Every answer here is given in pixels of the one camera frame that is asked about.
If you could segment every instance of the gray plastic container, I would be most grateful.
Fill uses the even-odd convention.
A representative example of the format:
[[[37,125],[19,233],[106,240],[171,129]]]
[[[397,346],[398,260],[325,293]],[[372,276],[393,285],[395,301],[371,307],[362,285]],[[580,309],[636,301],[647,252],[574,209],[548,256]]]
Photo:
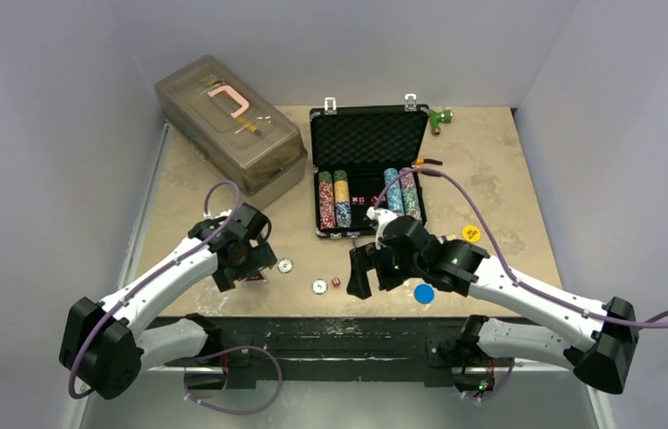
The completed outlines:
[[[263,209],[305,173],[300,129],[213,56],[155,85],[165,116]]]

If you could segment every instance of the blue poker chip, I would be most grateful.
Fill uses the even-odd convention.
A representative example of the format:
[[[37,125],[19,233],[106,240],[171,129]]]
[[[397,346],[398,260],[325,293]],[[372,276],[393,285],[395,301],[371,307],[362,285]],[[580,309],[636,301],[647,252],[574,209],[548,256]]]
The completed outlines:
[[[336,223],[339,228],[349,228],[352,223],[352,211],[348,201],[340,201],[334,205]]]
[[[419,284],[413,294],[415,295],[415,300],[421,304],[430,304],[434,300],[434,288],[429,284]]]

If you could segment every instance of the white wall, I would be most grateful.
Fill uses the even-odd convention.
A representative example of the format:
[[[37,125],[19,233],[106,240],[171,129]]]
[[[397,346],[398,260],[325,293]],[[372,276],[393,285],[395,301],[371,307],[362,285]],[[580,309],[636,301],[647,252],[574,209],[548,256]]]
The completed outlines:
[[[158,121],[106,0],[0,2],[0,427],[60,427],[69,306],[114,289]]]
[[[563,284],[668,308],[668,1],[579,2],[517,113]],[[641,333],[621,428],[668,428],[668,331]]]
[[[212,54],[281,105],[517,105],[576,3],[113,0],[150,84]]]

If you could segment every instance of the container lid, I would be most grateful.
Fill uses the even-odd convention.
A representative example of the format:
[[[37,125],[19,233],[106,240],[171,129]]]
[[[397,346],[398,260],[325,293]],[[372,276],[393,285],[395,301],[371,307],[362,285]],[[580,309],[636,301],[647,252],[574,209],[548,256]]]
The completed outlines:
[[[279,172],[304,151],[297,126],[211,55],[160,80],[155,88],[177,106],[178,117],[171,118],[176,126],[196,127],[197,133],[188,137],[207,138],[233,168]],[[274,158],[270,167],[263,165],[267,157]]]
[[[310,110],[312,162],[343,169],[410,165],[417,158],[428,123],[428,106],[340,107],[335,114]]]

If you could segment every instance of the poker chip case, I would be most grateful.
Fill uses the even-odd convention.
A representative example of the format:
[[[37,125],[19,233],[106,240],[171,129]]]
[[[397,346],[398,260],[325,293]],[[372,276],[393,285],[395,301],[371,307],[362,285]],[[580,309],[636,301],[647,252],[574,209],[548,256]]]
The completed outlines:
[[[385,187],[384,171],[411,167],[418,159],[428,123],[428,106],[415,103],[414,95],[405,97],[404,105],[339,107],[327,98],[324,107],[310,110],[313,194],[316,235],[321,239],[373,236],[375,231],[366,217],[371,198]],[[344,170],[347,174],[350,202],[365,197],[366,204],[351,204],[348,228],[321,228],[319,173]],[[423,224],[426,207],[419,175],[413,173]]]

